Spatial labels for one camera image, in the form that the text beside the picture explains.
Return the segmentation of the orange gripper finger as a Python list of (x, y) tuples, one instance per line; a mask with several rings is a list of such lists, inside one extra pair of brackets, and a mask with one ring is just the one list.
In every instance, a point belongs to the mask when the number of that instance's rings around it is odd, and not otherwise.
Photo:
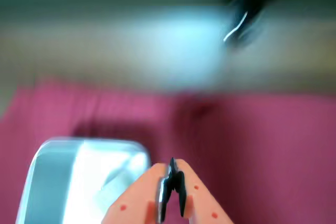
[(184, 173), (186, 200), (182, 217), (189, 223), (232, 223), (190, 165), (183, 159), (176, 159), (175, 163)]
[(163, 223), (174, 175), (174, 164), (154, 164), (108, 208), (102, 223)]

